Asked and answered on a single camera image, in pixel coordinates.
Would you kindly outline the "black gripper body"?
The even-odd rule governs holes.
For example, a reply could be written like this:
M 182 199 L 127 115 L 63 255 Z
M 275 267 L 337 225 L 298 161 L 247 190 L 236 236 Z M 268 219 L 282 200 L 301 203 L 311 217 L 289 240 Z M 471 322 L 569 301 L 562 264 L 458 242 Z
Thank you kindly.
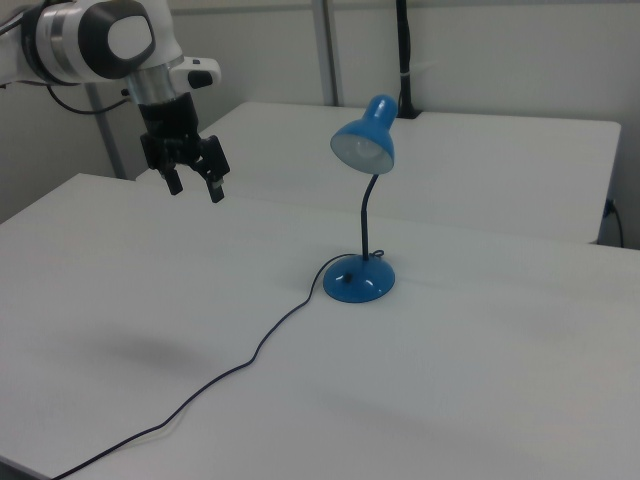
M 230 172 L 219 139 L 200 136 L 190 94 L 161 104 L 140 105 L 139 110 L 147 129 L 141 136 L 145 158 L 163 178 L 177 178 L 177 165 L 190 167 L 204 179 L 222 179 Z

